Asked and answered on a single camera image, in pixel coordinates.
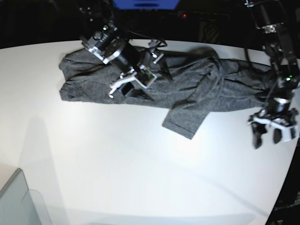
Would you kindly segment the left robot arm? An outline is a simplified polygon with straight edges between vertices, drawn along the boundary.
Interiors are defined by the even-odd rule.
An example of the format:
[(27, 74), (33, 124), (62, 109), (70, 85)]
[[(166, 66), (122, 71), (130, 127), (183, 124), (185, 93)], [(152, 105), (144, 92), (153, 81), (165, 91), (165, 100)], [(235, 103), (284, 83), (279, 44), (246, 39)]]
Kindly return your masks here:
[(289, 142), (300, 135), (296, 117), (291, 108), (294, 92), (300, 86), (300, 69), (294, 53), (293, 39), (287, 26), (287, 15), (278, 0), (246, 0), (257, 29), (265, 35), (264, 52), (270, 58), (272, 85), (264, 96), (261, 110), (248, 119), (252, 128), (253, 146), (261, 147), (262, 135), (273, 128), (273, 142)]

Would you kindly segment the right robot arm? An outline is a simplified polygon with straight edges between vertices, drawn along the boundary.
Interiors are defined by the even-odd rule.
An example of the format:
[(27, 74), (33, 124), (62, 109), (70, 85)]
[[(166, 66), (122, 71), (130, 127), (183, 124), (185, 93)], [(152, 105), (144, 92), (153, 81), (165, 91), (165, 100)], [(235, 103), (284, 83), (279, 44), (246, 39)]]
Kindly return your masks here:
[(80, 38), (84, 48), (105, 65), (110, 64), (120, 71), (119, 79), (109, 86), (109, 98), (113, 98), (117, 90), (126, 97), (134, 94), (137, 89), (133, 82), (139, 84), (140, 92), (149, 88), (158, 79), (150, 70), (152, 65), (159, 66), (158, 72), (163, 78), (173, 80), (165, 55), (159, 50), (167, 43), (163, 39), (150, 38), (149, 46), (138, 51), (129, 42), (130, 31), (120, 25), (113, 1), (79, 0), (77, 8), (90, 22), (101, 25), (90, 38)]

